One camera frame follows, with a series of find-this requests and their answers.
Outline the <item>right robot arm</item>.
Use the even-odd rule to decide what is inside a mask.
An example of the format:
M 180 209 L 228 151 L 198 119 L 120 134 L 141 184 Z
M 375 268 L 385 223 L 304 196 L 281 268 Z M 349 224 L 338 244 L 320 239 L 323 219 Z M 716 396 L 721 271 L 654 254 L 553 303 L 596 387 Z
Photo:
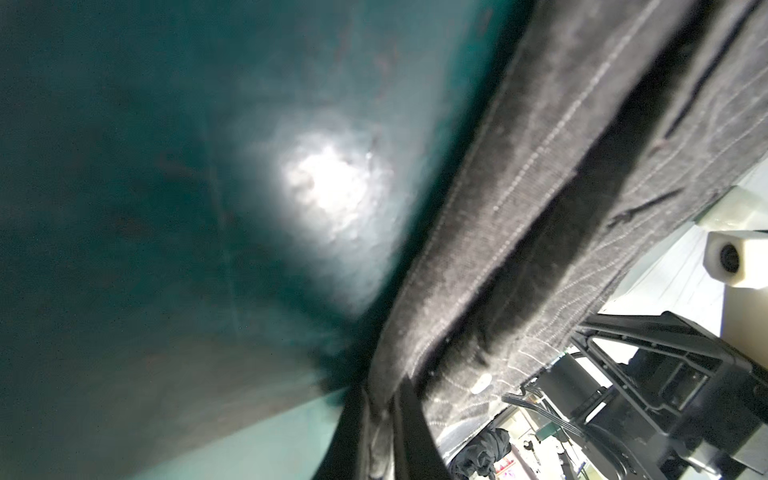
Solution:
M 608 479 L 767 475 L 766 232 L 711 231 L 703 267 L 723 288 L 718 333 L 668 311 L 598 314 L 537 377 Z

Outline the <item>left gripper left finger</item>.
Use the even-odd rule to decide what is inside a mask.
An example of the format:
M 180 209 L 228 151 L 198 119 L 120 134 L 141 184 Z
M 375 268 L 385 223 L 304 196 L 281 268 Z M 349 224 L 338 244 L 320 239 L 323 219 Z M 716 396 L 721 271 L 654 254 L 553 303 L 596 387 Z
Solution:
M 314 480 L 368 478 L 368 398 L 362 385 L 350 389 L 328 450 Z

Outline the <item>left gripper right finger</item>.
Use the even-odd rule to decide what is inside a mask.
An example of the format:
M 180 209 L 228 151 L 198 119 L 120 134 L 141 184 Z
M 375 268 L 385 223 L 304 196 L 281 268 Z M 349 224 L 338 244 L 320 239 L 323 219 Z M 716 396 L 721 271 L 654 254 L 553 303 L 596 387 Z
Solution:
M 397 480 L 450 478 L 430 433 L 412 382 L 405 377 L 392 398 L 394 475 Z

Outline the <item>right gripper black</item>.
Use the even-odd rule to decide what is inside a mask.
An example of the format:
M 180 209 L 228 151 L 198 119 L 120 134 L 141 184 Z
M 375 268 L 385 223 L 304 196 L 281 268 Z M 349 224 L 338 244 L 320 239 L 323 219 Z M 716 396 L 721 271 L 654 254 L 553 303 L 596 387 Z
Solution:
M 767 372 L 673 313 L 593 315 L 533 385 L 608 479 L 767 476 Z

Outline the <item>grey pinstriped long sleeve shirt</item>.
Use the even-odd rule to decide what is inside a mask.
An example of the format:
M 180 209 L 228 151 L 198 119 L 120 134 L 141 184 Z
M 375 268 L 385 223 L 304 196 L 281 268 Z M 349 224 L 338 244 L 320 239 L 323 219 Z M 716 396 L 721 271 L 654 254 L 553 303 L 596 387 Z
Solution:
M 767 152 L 763 1 L 540 1 L 367 379 L 434 434 L 556 355 L 633 262 Z

